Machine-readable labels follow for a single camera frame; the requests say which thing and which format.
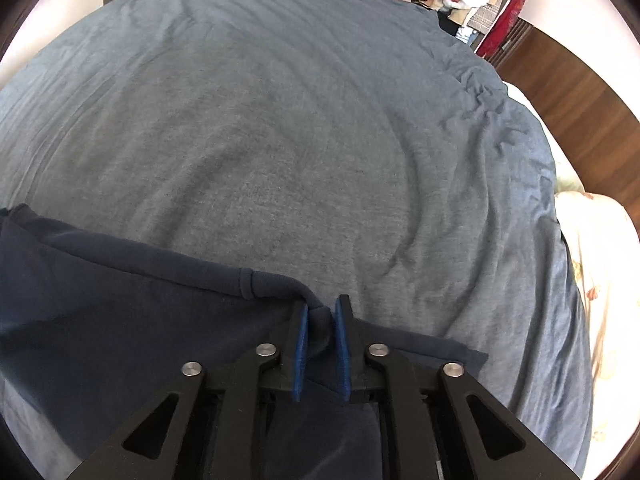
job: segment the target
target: plaid garment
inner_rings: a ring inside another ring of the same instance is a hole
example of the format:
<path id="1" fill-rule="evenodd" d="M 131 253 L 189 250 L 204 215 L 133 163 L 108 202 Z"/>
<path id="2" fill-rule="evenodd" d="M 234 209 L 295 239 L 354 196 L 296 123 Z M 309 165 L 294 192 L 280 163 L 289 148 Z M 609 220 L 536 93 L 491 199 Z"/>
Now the plaid garment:
<path id="1" fill-rule="evenodd" d="M 474 28 L 482 34 L 488 34 L 494 26 L 495 19 L 500 13 L 502 0 L 498 0 L 495 5 L 486 4 L 478 9 L 478 12 L 467 23 L 468 27 Z"/>

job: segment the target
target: bed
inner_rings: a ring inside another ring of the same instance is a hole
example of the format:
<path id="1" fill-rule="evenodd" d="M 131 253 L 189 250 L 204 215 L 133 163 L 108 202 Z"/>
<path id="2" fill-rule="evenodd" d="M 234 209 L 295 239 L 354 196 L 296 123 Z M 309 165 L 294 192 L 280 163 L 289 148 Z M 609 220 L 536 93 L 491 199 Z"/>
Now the bed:
<path id="1" fill-rule="evenodd" d="M 590 331 L 555 213 L 581 184 L 516 94 L 402 2 L 117 0 L 0 92 L 1 205 L 485 352 L 480 381 L 582 472 Z M 65 478 L 105 428 L 73 442 L 4 364 L 3 415 Z"/>

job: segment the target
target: dark blue cloth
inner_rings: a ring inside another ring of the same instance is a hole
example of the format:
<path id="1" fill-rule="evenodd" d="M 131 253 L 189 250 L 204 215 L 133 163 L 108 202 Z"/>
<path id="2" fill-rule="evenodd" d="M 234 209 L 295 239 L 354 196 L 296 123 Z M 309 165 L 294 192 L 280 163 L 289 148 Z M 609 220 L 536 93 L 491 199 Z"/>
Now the dark blue cloth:
<path id="1" fill-rule="evenodd" d="M 78 230 L 22 205 L 0 212 L 0 292 L 0 371 L 82 459 L 184 362 L 233 361 L 302 298 L 313 358 L 303 402 L 276 412 L 269 478 L 381 478 L 375 413 L 340 402 L 331 312 L 296 280 Z M 486 360 L 450 340 L 372 329 L 430 365 L 478 371 Z"/>

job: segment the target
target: brown wooden panel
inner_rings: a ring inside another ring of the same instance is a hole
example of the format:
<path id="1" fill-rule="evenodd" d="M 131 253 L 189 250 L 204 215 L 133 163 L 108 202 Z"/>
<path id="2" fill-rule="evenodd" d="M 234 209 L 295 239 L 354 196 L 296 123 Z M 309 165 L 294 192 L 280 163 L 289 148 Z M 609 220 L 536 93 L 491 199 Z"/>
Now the brown wooden panel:
<path id="1" fill-rule="evenodd" d="M 497 70 L 529 98 L 586 190 L 618 200 L 640 232 L 640 122 L 617 94 L 536 28 Z"/>

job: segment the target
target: pillow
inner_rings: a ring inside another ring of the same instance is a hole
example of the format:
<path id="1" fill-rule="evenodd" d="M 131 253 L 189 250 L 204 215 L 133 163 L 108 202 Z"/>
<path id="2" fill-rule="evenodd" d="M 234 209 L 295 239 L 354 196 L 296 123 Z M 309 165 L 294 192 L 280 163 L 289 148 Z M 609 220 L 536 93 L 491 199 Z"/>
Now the pillow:
<path id="1" fill-rule="evenodd" d="M 561 192 L 556 213 L 589 324 L 593 429 L 582 478 L 593 480 L 640 423 L 640 242 L 612 198 Z"/>
<path id="2" fill-rule="evenodd" d="M 582 185 L 580 177 L 578 177 L 578 174 L 575 172 L 574 167 L 569 162 L 569 159 L 566 158 L 562 148 L 560 148 L 558 142 L 554 139 L 554 136 L 551 135 L 549 128 L 546 127 L 545 122 L 542 120 L 531 102 L 529 102 L 519 88 L 507 82 L 504 82 L 504 84 L 507 87 L 507 94 L 509 94 L 509 97 L 526 106 L 542 125 L 542 130 L 546 135 L 546 140 L 548 140 L 549 146 L 551 147 L 551 154 L 556 162 L 556 193 L 560 193 L 562 191 L 584 192 L 584 186 Z"/>

